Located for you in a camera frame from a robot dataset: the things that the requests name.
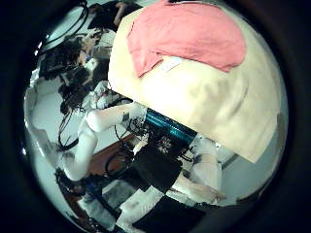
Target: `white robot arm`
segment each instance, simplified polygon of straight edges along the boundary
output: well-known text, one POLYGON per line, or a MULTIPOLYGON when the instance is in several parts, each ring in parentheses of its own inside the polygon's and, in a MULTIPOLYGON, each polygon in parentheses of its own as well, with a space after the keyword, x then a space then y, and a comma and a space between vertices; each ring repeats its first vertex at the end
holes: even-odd
POLYGON ((130 103, 105 110, 94 110, 88 113, 80 124, 78 149, 74 157, 64 157, 64 171, 72 181, 82 179, 97 145, 96 133, 130 118, 144 117, 147 108, 130 103))

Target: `beige cloth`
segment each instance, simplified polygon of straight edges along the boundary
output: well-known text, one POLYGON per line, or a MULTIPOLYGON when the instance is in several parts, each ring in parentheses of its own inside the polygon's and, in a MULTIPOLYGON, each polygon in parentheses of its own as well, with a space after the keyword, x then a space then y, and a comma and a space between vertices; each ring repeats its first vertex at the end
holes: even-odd
POLYGON ((278 65, 259 35, 238 15, 224 9, 240 26, 247 54, 229 73, 209 65, 182 59, 169 71, 163 61, 145 74, 135 76, 126 36, 142 10, 124 17, 110 60, 112 89, 219 142, 251 162, 256 162, 275 131, 280 112, 278 65))

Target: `cable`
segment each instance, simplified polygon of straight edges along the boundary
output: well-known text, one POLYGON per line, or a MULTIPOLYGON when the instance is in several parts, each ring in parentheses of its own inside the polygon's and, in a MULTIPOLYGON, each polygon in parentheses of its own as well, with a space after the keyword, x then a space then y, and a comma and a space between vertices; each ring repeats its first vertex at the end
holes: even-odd
MULTIPOLYGON (((84 11, 86 11, 86 14, 85 14, 85 19, 84 21, 82 22, 82 24, 70 35, 68 36, 68 38, 66 38, 63 42, 61 42, 60 44, 63 44, 64 42, 70 40, 73 36, 75 36, 77 34, 77 32, 83 27, 83 25, 85 25, 86 23, 86 20, 88 18, 88 8, 86 5, 80 5, 80 7, 84 8, 84 11)), ((48 50, 45 50, 45 51, 42 51, 42 52, 39 52, 38 53, 38 56, 42 56, 44 54, 46 54, 47 52, 49 52, 50 50, 53 50, 54 48, 50 48, 48 50)))
POLYGON ((60 145, 60 149, 62 151, 66 151, 66 150, 69 150, 71 148, 73 148, 74 146, 76 146, 78 143, 79 143, 79 138, 77 138, 75 141, 73 141, 71 144, 69 145, 63 145, 62 142, 61 142, 61 133, 65 130, 65 128, 67 127, 70 119, 71 119, 71 116, 73 114, 73 111, 71 113, 67 113, 63 120, 61 121, 60 125, 59 125, 59 131, 58 131, 58 142, 59 142, 59 145, 60 145))
POLYGON ((62 33, 60 36, 48 41, 45 43, 46 45, 49 45, 50 43, 53 43, 54 41, 57 41, 58 39, 62 38, 63 36, 65 36, 74 26, 77 25, 77 23, 80 21, 81 18, 83 18, 83 16, 85 15, 85 9, 82 10, 80 16, 78 17, 77 21, 74 22, 74 24, 72 24, 64 33, 62 33))

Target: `pink cloth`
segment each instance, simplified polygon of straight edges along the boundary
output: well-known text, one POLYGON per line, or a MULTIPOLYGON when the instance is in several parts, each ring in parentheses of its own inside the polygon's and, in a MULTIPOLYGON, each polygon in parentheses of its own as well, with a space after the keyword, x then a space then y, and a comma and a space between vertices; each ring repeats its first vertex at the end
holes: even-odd
POLYGON ((200 61, 228 72, 246 53, 243 34, 220 8, 200 3, 161 0, 134 20, 127 36, 136 75, 162 60, 162 55, 200 61))

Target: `person's arm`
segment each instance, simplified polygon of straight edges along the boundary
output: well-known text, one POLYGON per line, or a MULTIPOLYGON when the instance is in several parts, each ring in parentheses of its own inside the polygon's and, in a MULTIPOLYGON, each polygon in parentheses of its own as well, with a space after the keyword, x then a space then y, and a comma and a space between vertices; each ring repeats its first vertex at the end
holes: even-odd
POLYGON ((119 8, 119 10, 118 10, 117 15, 115 17, 114 24, 115 24, 115 26, 119 26, 121 23, 121 18, 124 14, 124 11, 127 8, 127 4, 125 4, 123 2, 119 2, 116 4, 116 8, 119 8))

